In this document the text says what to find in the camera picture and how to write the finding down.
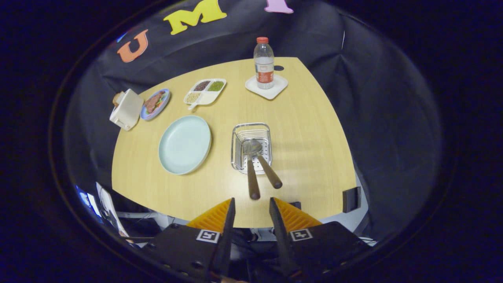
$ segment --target red bottle cap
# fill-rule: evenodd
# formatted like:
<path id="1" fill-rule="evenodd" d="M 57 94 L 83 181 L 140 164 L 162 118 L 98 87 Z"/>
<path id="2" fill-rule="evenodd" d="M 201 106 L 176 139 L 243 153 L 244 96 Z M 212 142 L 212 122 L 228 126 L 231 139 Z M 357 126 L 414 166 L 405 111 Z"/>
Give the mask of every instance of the red bottle cap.
<path id="1" fill-rule="evenodd" d="M 267 37 L 257 37 L 257 43 L 269 43 L 269 38 Z"/>

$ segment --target beans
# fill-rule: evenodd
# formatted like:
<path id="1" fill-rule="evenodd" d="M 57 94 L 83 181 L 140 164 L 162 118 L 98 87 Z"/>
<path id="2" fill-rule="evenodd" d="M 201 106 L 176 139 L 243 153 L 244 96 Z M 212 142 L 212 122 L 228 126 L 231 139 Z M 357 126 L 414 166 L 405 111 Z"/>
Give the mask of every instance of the beans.
<path id="1" fill-rule="evenodd" d="M 187 99 L 185 100 L 185 102 L 187 102 L 187 103 L 194 103 L 194 102 L 196 102 L 196 100 L 198 99 L 198 97 L 199 97 L 200 95 L 201 95 L 200 93 L 194 93 L 194 92 L 191 92 L 191 93 L 189 93 L 189 95 L 187 96 Z"/>
<path id="2" fill-rule="evenodd" d="M 201 91 L 206 88 L 206 86 L 210 83 L 210 81 L 204 81 L 200 84 L 198 84 L 195 88 L 194 91 Z"/>
<path id="3" fill-rule="evenodd" d="M 223 87 L 223 82 L 216 81 L 210 85 L 208 91 L 219 91 Z"/>

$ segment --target food on plate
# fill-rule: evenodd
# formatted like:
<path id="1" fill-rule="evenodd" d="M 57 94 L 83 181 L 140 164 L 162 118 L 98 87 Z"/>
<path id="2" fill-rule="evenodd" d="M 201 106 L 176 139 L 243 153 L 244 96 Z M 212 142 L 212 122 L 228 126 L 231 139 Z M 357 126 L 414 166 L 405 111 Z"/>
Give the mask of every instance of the food on plate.
<path id="1" fill-rule="evenodd" d="M 164 96 L 165 91 L 160 91 L 156 93 L 154 96 L 145 101 L 145 109 L 147 110 L 147 114 L 150 114 L 155 111 L 157 107 L 162 103 L 162 98 Z"/>
<path id="2" fill-rule="evenodd" d="M 223 87 L 223 82 L 222 81 L 216 81 L 210 85 L 208 88 L 208 91 L 219 91 Z"/>
<path id="3" fill-rule="evenodd" d="M 206 86 L 210 83 L 210 81 L 204 81 L 204 82 L 201 82 L 200 84 L 196 85 L 196 87 L 194 88 L 194 91 L 201 91 L 203 89 L 206 88 Z"/>
<path id="4" fill-rule="evenodd" d="M 187 96 L 185 102 L 187 102 L 187 103 L 194 103 L 194 102 L 196 102 L 196 100 L 199 98 L 200 95 L 201 95 L 201 93 L 191 92 Z"/>

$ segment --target black cloth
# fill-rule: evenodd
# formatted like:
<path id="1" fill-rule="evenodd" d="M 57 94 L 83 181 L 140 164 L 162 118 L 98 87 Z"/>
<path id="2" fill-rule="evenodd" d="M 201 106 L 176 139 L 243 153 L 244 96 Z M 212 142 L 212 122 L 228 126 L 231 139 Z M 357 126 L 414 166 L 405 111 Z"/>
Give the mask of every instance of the black cloth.
<path id="1" fill-rule="evenodd" d="M 367 187 L 369 225 L 380 240 L 403 229 L 431 191 L 439 164 L 441 132 L 428 84 L 392 42 L 325 2 L 288 1 L 292 14 L 267 13 L 264 2 L 218 3 L 227 17 L 171 35 L 163 18 L 199 1 L 185 1 L 153 15 L 112 42 L 75 90 L 68 110 L 66 146 L 76 182 L 111 187 L 119 127 L 109 121 L 113 96 L 136 93 L 195 69 L 251 58 L 258 36 L 275 56 L 298 57 L 332 103 Z M 148 29 L 149 46 L 124 63 L 117 50 Z"/>

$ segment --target water bottle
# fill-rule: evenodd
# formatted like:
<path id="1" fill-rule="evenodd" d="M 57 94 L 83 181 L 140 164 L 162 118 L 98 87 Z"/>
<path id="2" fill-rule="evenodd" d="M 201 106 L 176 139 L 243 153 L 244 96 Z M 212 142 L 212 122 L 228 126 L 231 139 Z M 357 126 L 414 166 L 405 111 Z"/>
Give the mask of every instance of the water bottle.
<path id="1" fill-rule="evenodd" d="M 269 46 L 269 38 L 257 37 L 257 46 L 253 52 L 257 86 L 270 89 L 274 85 L 274 53 Z"/>

